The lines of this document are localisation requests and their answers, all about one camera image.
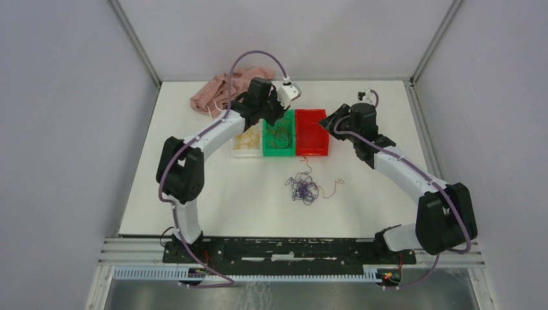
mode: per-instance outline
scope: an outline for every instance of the white wall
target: white wall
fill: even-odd
[[[164,81],[208,80],[247,50],[293,78],[411,76],[451,0],[121,0]],[[275,65],[252,56],[244,66]]]
[[[105,0],[0,3],[0,309],[83,309],[155,89]]]
[[[500,309],[545,309],[548,2],[466,1],[419,80],[450,181],[471,192]]]

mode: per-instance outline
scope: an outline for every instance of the purple yarn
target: purple yarn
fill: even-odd
[[[286,181],[287,185],[291,185],[293,201],[302,200],[305,205],[311,205],[318,198],[318,186],[308,172],[299,172],[294,178],[290,177]]]

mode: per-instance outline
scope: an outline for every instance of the pink towel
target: pink towel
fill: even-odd
[[[232,86],[230,90],[231,99],[234,100],[239,94],[248,91],[249,83],[253,78],[273,79],[276,72],[263,67],[253,67],[249,70],[236,69],[232,75]],[[190,106],[199,113],[216,118],[226,109],[228,104],[228,74],[217,74],[213,80],[205,84],[200,91],[190,98]]]

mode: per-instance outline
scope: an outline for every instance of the white tabletop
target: white tabletop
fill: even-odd
[[[190,108],[189,98],[205,82],[162,84],[139,166],[120,227],[120,234],[158,235],[173,225],[170,205],[158,200],[156,170],[164,141],[183,138],[211,122]],[[394,140],[418,165],[425,158],[402,81],[298,81],[302,96],[294,109],[326,109],[356,103],[358,91],[375,89],[379,132]],[[229,144],[205,163],[205,186],[198,197],[200,225],[209,236],[278,236],[370,238],[381,229],[415,222],[417,207],[387,177],[357,159],[349,141],[330,138],[327,157],[310,157],[312,177],[331,194],[312,205],[292,201],[284,186],[306,171],[300,157],[232,158]]]

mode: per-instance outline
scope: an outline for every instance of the black cable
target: black cable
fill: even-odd
[[[165,244],[162,244],[162,238],[163,236],[169,231],[169,229],[174,229],[175,227],[173,226],[170,226],[168,228],[166,228],[166,230],[163,231],[163,233],[160,235],[160,245],[165,248]]]

